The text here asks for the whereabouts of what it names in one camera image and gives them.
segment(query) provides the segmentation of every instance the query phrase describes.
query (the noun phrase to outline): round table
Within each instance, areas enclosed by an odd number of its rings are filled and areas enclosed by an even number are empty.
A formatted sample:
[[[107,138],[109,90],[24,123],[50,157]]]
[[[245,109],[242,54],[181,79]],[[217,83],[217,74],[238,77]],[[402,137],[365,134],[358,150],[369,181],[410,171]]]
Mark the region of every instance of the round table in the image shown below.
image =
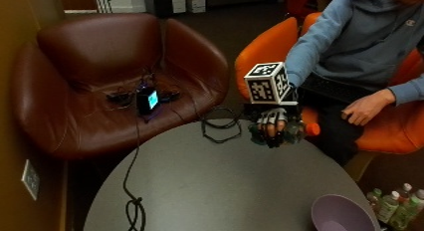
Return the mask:
[[[310,142],[269,148],[250,141],[250,122],[240,123],[241,137],[225,143],[206,139],[202,123],[194,122],[141,145],[128,188],[144,198],[148,231],[315,230],[311,205],[330,193],[373,213],[357,183]],[[208,127],[216,139],[237,133],[237,125]],[[99,191],[85,231],[129,230],[124,180],[135,155],[119,164]]]

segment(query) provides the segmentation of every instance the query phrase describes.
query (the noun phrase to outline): glove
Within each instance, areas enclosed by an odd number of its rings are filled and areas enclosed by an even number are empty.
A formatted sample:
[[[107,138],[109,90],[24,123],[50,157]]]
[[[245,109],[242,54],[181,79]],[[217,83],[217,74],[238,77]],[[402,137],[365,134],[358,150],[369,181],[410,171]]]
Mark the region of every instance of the glove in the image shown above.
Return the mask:
[[[285,114],[284,108],[276,108],[264,112],[257,120],[261,138],[270,148],[280,147],[284,143],[284,129],[288,122]]]

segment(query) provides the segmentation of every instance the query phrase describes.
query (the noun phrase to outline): blue sweater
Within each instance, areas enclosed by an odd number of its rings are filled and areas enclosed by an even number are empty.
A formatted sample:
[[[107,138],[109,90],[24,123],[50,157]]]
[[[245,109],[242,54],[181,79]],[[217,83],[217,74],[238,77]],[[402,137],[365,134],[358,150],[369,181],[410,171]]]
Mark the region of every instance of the blue sweater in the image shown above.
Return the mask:
[[[395,0],[333,0],[290,50],[289,81],[298,87],[310,73],[371,91],[389,88],[397,105],[424,100],[424,75],[389,87],[402,61],[424,52],[424,5]]]

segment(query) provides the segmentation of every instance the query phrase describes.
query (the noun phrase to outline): device screen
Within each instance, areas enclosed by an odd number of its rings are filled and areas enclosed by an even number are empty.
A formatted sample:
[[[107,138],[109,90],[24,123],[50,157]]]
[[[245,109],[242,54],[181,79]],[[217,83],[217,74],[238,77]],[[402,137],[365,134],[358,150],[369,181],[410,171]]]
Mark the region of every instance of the device screen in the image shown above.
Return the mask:
[[[155,91],[151,95],[149,95],[149,107],[151,109],[153,109],[156,107],[156,105],[159,104],[159,93],[157,91]]]

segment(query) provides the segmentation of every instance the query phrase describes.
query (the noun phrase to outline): dark pants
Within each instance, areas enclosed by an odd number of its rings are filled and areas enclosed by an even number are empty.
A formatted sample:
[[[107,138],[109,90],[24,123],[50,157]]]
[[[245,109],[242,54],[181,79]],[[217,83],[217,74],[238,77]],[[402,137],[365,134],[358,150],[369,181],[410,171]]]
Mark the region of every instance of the dark pants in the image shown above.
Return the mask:
[[[315,145],[342,166],[358,153],[355,140],[363,134],[363,126],[342,119],[342,111],[349,104],[299,89],[299,103],[318,111],[321,134]]]

